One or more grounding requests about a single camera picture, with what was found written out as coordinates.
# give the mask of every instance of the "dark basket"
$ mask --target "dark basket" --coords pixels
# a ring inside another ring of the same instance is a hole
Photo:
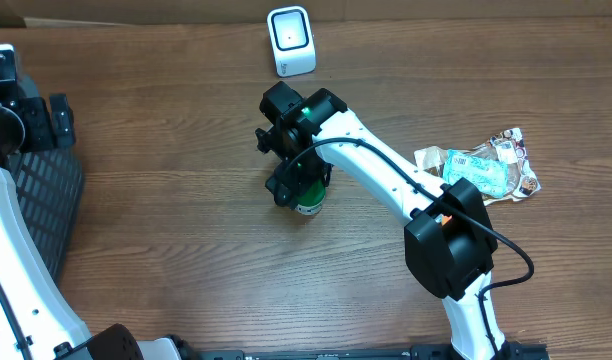
[[[57,283],[84,188],[81,163],[70,150],[13,155],[9,162],[22,216]]]

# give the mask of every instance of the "cable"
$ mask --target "cable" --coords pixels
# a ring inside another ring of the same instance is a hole
[[[306,148],[304,151],[299,153],[297,156],[295,156],[295,158],[290,163],[288,163],[288,166],[284,168],[282,175],[287,173],[287,171],[289,171],[292,167],[296,166],[299,160],[303,158],[304,156],[306,156],[309,152],[315,150],[316,148],[322,145],[331,144],[331,143],[355,144],[357,146],[361,146],[361,147],[364,147],[372,151],[375,155],[379,156],[382,160],[384,160],[384,162],[386,162],[391,168],[393,168],[393,170],[395,170],[395,172],[397,172],[404,180],[406,180],[406,182],[412,185],[415,190],[417,190],[422,195],[426,196],[428,199],[434,201],[445,212],[463,221],[466,221],[467,223],[481,229],[488,235],[496,238],[501,243],[503,243],[504,245],[508,246],[513,251],[515,251],[526,262],[526,265],[528,266],[528,272],[524,276],[518,277],[515,279],[511,279],[511,280],[505,280],[505,281],[500,281],[500,282],[496,282],[493,284],[489,284],[485,286],[483,289],[481,289],[479,291],[479,294],[477,295],[477,298],[479,300],[479,309],[481,310],[482,317],[484,318],[484,327],[486,328],[486,335],[488,336],[488,339],[490,340],[490,343],[493,346],[493,351],[495,352],[495,357],[493,359],[501,359],[499,355],[499,350],[497,349],[497,345],[495,343],[495,337],[493,336],[493,332],[490,330],[490,324],[488,323],[488,318],[486,317],[486,308],[484,307],[484,301],[486,300],[485,295],[488,291],[492,289],[521,284],[525,281],[528,281],[535,273],[535,265],[533,264],[533,261],[531,260],[530,256],[528,256],[528,254],[526,254],[526,252],[522,250],[522,248],[517,246],[517,244],[515,244],[514,242],[510,241],[504,235],[483,225],[482,223],[478,222],[477,220],[473,219],[472,217],[468,216],[462,211],[454,208],[453,206],[440,201],[439,198],[437,198],[435,195],[428,192],[428,190],[426,190],[423,185],[419,184],[418,182],[413,180],[408,174],[406,174],[406,172],[402,170],[402,168],[400,168],[391,158],[389,158],[381,150],[379,150],[375,146],[367,143],[366,141],[362,139],[337,137],[337,138],[330,138],[330,139],[318,141],[314,143],[313,145],[309,146],[308,148]]]
[[[13,330],[13,335],[15,335],[15,341],[17,341],[17,347],[21,351],[22,357],[24,358],[24,360],[32,360],[33,357],[30,354],[30,350],[28,349],[28,343],[26,342],[26,337],[24,336],[24,333],[22,332],[22,328],[19,326],[19,323],[17,322],[17,318],[15,317],[13,308],[10,306],[10,303],[8,302],[6,293],[4,293],[2,284],[0,284],[0,304],[2,305],[4,314],[6,314],[6,319],[8,319],[8,324],[10,325],[11,330]]]

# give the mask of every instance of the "wooden table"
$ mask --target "wooden table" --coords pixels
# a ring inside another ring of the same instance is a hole
[[[511,340],[612,359],[612,19],[314,24],[326,87],[412,159],[523,129],[543,190],[494,204],[537,273],[494,291]],[[402,229],[335,171],[323,211],[274,206],[256,151],[277,82],[265,24],[0,30],[43,95],[68,94],[88,177],[60,288],[97,333],[176,333],[201,349],[448,342]],[[500,247],[495,278],[524,272]]]

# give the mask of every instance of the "snack wrapper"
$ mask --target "snack wrapper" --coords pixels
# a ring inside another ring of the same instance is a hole
[[[477,162],[472,157],[493,162]],[[420,169],[442,177],[449,184],[465,177],[482,192],[486,205],[508,199],[521,201],[541,189],[537,175],[530,168],[519,128],[503,131],[472,150],[444,150],[437,146],[417,150],[415,162]],[[503,165],[507,168],[505,189],[501,181]]]

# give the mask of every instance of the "mesh basket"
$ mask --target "mesh basket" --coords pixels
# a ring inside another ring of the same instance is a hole
[[[22,216],[57,283],[84,187],[81,163],[70,150],[13,155],[9,162]]]

